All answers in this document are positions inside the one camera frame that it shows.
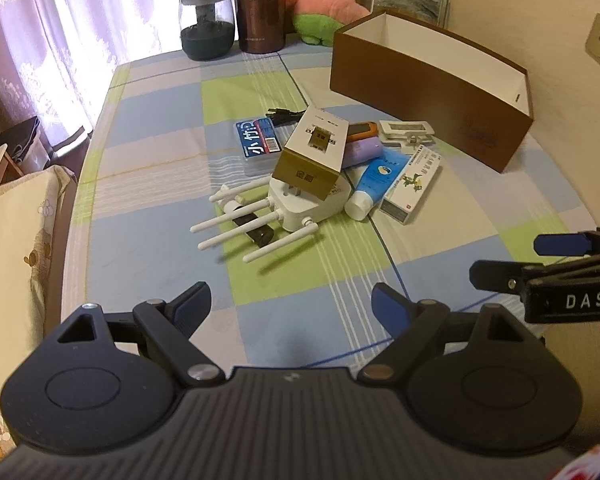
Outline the brown cylindrical canister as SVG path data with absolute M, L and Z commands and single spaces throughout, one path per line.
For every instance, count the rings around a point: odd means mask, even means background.
M 235 0 L 239 47 L 267 54 L 285 45 L 286 0 Z

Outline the white gold carton box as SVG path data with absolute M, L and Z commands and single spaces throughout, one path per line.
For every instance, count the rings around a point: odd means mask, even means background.
M 310 106 L 287 140 L 272 178 L 324 200 L 340 177 L 348 129 L 345 119 Z

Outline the brown cardboard storage box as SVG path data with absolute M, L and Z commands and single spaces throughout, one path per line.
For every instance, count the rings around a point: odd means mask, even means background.
M 335 32 L 330 90 L 401 120 L 502 172 L 533 122 L 528 72 L 496 52 L 385 10 Z

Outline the pink sheer curtain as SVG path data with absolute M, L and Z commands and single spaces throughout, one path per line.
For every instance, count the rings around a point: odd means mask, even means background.
M 65 141 L 118 66 L 180 47 L 178 0 L 0 0 L 0 133 L 35 116 Z

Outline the dark glass humidifier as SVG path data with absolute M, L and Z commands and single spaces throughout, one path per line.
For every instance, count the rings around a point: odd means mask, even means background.
M 234 44 L 232 0 L 178 0 L 182 50 L 193 61 L 222 58 Z

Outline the white green medicine box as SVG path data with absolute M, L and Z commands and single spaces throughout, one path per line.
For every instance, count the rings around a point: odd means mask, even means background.
M 437 152 L 420 144 L 382 198 L 379 210 L 405 224 L 425 196 L 441 161 Z

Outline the blue label plastic case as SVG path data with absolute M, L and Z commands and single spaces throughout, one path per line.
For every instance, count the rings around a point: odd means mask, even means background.
M 242 149 L 245 175 L 272 174 L 282 152 L 272 120 L 268 117 L 236 122 L 235 131 Z

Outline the pink star plush toy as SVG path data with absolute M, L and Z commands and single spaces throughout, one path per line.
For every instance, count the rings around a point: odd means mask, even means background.
M 370 11 L 355 0 L 286 0 L 286 14 L 305 44 L 331 47 L 338 29 Z

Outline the white clip holder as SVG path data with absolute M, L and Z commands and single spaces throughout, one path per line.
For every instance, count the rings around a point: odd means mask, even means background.
M 395 148 L 404 154 L 413 154 L 419 145 L 430 148 L 436 144 L 434 128 L 428 122 L 381 120 L 378 136 L 383 146 Z

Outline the orange black utility knife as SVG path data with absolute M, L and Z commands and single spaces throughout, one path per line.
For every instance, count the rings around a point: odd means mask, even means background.
M 355 142 L 378 136 L 378 125 L 376 122 L 350 122 L 348 127 L 347 142 Z

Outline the blue white cream tube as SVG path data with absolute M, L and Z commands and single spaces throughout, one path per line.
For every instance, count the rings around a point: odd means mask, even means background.
M 364 220 L 381 201 L 410 159 L 411 155 L 384 148 L 379 157 L 368 163 L 354 192 L 344 205 L 344 212 L 352 220 Z

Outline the cartoon print cushion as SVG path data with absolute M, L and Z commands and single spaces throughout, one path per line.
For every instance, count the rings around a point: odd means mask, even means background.
M 0 186 L 0 394 L 43 339 L 54 229 L 73 183 L 51 166 Z M 14 447 L 0 408 L 0 460 Z

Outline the purple cream tube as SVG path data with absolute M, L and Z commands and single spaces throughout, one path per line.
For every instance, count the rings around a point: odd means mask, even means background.
M 377 136 L 348 143 L 343 153 L 342 168 L 348 169 L 366 164 L 366 162 L 381 156 L 383 149 Z

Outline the framed grey picture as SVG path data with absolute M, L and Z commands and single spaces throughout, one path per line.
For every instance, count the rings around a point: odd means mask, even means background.
M 448 24 L 450 0 L 366 0 L 366 3 L 372 12 L 387 9 L 442 28 Z

